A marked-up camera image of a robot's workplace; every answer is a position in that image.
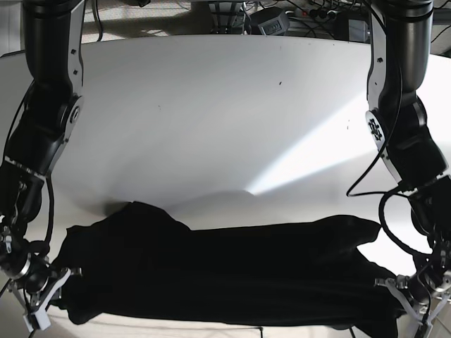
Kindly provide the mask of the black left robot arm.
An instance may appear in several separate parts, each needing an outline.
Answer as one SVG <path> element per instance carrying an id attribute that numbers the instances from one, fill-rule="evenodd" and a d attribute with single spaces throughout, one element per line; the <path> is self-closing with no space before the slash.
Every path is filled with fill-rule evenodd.
<path id="1" fill-rule="evenodd" d="M 426 109 L 417 96 L 426 74 L 431 46 L 431 1 L 367 1 L 370 13 L 371 67 L 367 78 L 366 121 L 381 159 L 395 179 L 378 207 L 383 218 L 388 199 L 407 197 L 417 232 L 427 238 L 430 253 L 406 244 L 414 275 L 383 282 L 416 321 L 417 337 L 431 333 L 439 307 L 432 300 L 450 299 L 450 176 L 447 162 L 433 141 Z"/>

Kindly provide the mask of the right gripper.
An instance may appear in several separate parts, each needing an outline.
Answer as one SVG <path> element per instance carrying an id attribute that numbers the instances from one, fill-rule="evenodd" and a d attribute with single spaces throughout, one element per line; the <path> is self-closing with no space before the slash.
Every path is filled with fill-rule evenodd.
<path id="1" fill-rule="evenodd" d="M 6 291 L 14 295 L 24 310 L 23 320 L 29 332 L 50 327 L 47 310 L 52 303 L 62 299 L 63 285 L 72 276 L 81 277 L 82 268 L 54 269 L 46 266 L 6 283 Z"/>

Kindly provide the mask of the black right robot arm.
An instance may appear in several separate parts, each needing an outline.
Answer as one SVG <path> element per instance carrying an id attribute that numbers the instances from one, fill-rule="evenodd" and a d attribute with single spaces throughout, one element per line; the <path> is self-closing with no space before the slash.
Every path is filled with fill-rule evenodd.
<path id="1" fill-rule="evenodd" d="M 1 270 L 6 290 L 24 309 L 30 333 L 50 326 L 47 309 L 71 276 L 47 260 L 53 224 L 42 240 L 28 241 L 42 189 L 82 110 L 81 53 L 84 1 L 24 1 L 25 57 L 32 82 L 9 128 L 1 158 Z"/>

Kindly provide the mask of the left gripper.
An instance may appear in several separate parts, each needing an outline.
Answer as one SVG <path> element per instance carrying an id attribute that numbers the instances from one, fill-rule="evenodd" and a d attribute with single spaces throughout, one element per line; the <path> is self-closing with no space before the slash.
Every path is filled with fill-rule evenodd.
<path id="1" fill-rule="evenodd" d="M 411 318 L 408 337 L 430 337 L 433 320 L 450 302 L 450 275 L 444 275 L 437 282 L 427 274 L 398 275 L 376 278 L 374 285 L 385 287 Z"/>

